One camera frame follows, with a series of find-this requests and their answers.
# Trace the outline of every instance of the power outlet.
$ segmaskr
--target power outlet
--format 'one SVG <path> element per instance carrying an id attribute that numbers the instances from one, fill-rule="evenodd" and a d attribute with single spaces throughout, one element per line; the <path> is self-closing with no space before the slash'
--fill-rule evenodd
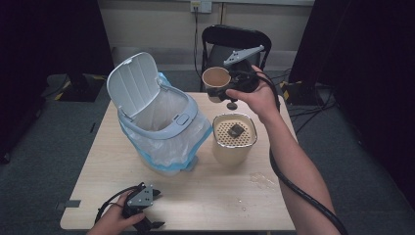
<path id="1" fill-rule="evenodd" d="M 198 13 L 211 13 L 211 2 L 210 1 L 191 1 L 190 2 L 190 12 Z"/>

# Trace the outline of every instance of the wall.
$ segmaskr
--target wall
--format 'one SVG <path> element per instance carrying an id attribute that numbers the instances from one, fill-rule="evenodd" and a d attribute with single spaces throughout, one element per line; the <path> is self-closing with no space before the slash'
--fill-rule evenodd
<path id="1" fill-rule="evenodd" d="M 166 70 L 194 67 L 195 15 L 185 1 L 100 1 L 101 13 L 114 48 L 115 63 L 140 51 L 149 52 Z M 311 6 L 212 3 L 211 14 L 198 14 L 198 58 L 201 35 L 212 24 L 260 30 L 272 40 L 267 69 L 289 68 L 300 45 Z"/>

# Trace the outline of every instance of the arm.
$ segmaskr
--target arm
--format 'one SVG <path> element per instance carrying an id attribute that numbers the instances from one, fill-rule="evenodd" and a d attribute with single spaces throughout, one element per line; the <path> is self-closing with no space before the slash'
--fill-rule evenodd
<path id="1" fill-rule="evenodd" d="M 129 218 L 122 216 L 122 206 L 125 199 L 130 192 L 121 194 L 118 201 L 112 204 L 107 212 L 101 217 L 100 220 L 88 231 L 88 235 L 116 235 L 121 233 L 125 228 L 132 226 L 135 223 L 141 221 L 145 215 L 143 213 L 137 213 Z"/>
<path id="2" fill-rule="evenodd" d="M 280 170 L 300 189 L 334 212 L 327 186 L 311 159 L 299 146 L 278 112 L 274 95 L 261 81 L 253 93 L 227 90 L 246 102 L 265 125 L 274 159 Z M 308 202 L 280 181 L 281 192 L 298 234 L 339 234 L 336 227 Z"/>

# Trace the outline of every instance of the wooden tabletop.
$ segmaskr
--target wooden tabletop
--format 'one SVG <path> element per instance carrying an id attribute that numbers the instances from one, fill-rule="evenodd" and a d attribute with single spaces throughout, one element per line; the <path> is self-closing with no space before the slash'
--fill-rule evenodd
<path id="1" fill-rule="evenodd" d="M 165 221 L 160 230 L 294 230 L 278 178 L 269 163 L 268 137 L 258 117 L 242 101 L 238 101 L 239 108 L 231 112 L 226 108 L 226 102 L 214 104 L 206 93 L 189 94 L 210 123 L 221 114 L 242 113 L 251 117 L 257 141 L 248 158 L 237 166 L 219 164 L 211 153 L 211 134 L 197 152 L 199 162 L 192 171 L 161 175 L 143 164 L 122 133 L 116 108 L 110 103 L 70 197 L 81 201 L 79 208 L 66 208 L 62 228 L 91 228 L 97 209 L 108 198 L 145 182 L 153 184 L 162 193 L 153 206 L 144 210 L 151 221 Z M 282 97 L 280 101 L 281 115 L 296 137 Z"/>

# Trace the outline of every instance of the hand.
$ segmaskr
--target hand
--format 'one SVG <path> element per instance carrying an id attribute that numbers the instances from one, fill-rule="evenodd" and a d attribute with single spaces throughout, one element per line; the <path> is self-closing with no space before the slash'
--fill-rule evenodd
<path id="1" fill-rule="evenodd" d="M 87 234 L 116 235 L 121 233 L 125 228 L 141 221 L 145 217 L 143 213 L 134 214 L 129 218 L 122 216 L 122 207 L 129 193 L 131 191 L 121 194 L 116 204 L 110 206 L 107 212 Z"/>
<path id="2" fill-rule="evenodd" d="M 253 69 L 257 71 L 259 76 L 266 78 L 261 69 L 256 66 L 253 66 Z M 268 117 L 275 117 L 274 112 L 278 113 L 274 94 L 271 88 L 262 80 L 259 82 L 258 88 L 252 93 L 228 89 L 226 95 L 247 103 L 262 122 L 265 122 Z"/>

